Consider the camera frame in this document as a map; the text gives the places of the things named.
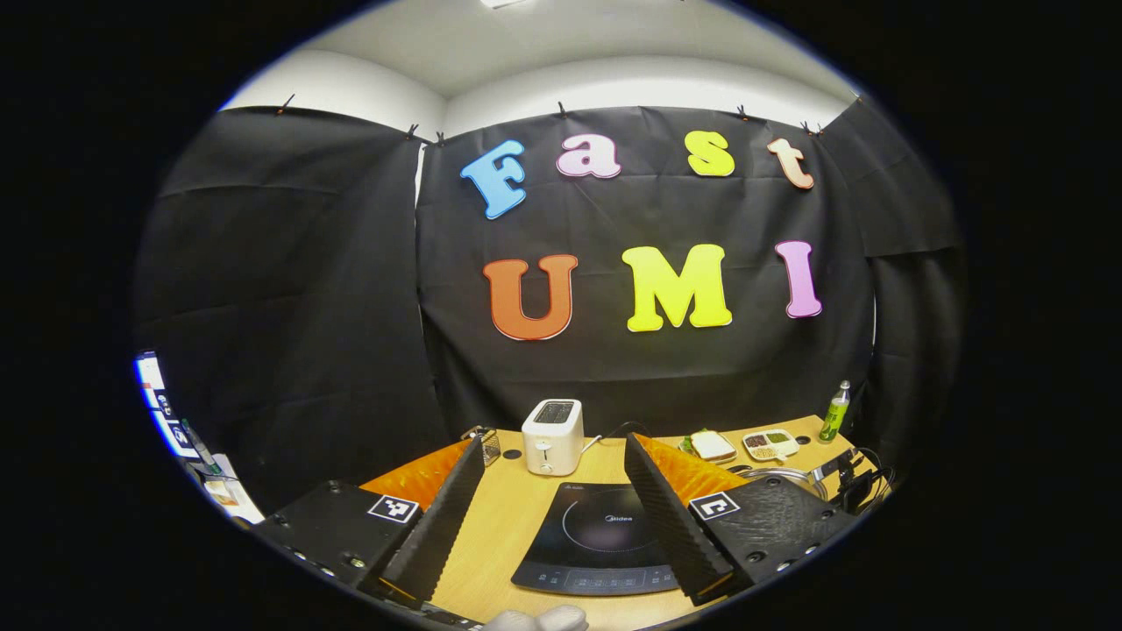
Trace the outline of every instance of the computer screen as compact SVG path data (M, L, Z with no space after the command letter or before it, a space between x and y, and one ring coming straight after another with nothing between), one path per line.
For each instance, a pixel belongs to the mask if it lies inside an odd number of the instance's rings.
M156 426L163 432L167 447L173 454L183 458L201 459L187 438L187 431L180 423L180 418L175 415L172 405L167 401L167 392L164 388L164 377L159 372L159 362L156 353L146 350L137 355L137 381L144 391L145 401L148 402L148 411L156 420Z

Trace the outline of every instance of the sandwich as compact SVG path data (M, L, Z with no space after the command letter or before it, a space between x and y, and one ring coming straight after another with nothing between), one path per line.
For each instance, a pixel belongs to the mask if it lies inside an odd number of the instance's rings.
M709 429L687 436L678 448L715 465L736 459L736 447L727 438Z

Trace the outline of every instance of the yellow letter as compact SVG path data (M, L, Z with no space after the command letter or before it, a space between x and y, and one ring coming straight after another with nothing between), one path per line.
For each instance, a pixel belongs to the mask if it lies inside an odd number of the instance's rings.
M657 298L674 327L682 326L693 300L690 323L695 327L724 327L733 321L725 308L725 287L720 282L720 260L725 250L715 245L697 245L686 256L682 275L666 263L659 248L649 246L624 252L624 263L635 274L635 316L627 319L631 331L657 331L662 318L654 312Z
M733 156L725 150L728 140L716 131L690 131L686 135L686 148L693 154L687 159L698 175L725 177L736 168Z

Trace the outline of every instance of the black fabric backdrop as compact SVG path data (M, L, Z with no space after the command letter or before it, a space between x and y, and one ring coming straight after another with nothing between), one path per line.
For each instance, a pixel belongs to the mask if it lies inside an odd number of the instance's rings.
M935 436L966 323L966 253L950 195L867 97L820 136L845 177L876 292L876 344L849 432L903 474Z
M671 108L480 129L426 147L415 225L420 140L274 112L222 111L200 134L149 218L135 286L136 349L157 350L173 405L230 455L263 511L327 478L365 482L476 423L517 429L545 397L581 400L589 436L626 421L674 435L824 414L849 379L843 431L898 465L939 418L965 258L946 192L867 99L820 136ZM692 172L692 130L728 140L730 176ZM588 132L615 141L619 175L558 172L562 140ZM783 174L766 149L776 138L802 152L812 189ZM527 199L488 220L460 171L506 139L526 147L515 185ZM784 240L813 248L816 317L785 313ZM656 247L680 272L698 244L725 250L732 323L628 331L623 252ZM537 260L554 254L579 259L569 327L507 338L484 266L525 260L524 310L540 317Z
M693 173L683 138L719 131L736 167L727 177ZM562 140L600 134L616 144L616 177L570 177L555 167ZM815 177L800 190L766 149L787 138ZM460 170L507 139L525 146L527 198L495 220ZM847 180L817 137L773 121L670 108L613 108L496 125L425 149L417 205L417 256L425 339L438 395L467 426L517 429L546 397L585 405L589 436L640 421L655 435L734 429L824 414L838 383L865 381L872 353L873 275ZM791 319L787 269L774 246L811 245L815 290L824 304ZM681 272L690 248L724 248L726 327L631 332L636 246L659 248ZM491 322L486 264L519 258L524 311L548 308L537 260L579 259L573 314L561 335L517 341Z
M373 122L221 111L165 181L135 281L135 345L268 513L452 438L413 268L420 140Z

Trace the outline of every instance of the white ceiling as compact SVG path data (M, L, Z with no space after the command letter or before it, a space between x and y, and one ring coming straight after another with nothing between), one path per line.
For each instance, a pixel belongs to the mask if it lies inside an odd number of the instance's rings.
M849 84L799 45L716 0L394 0L301 48L369 60L445 98L557 64L672 55L752 66L849 101Z

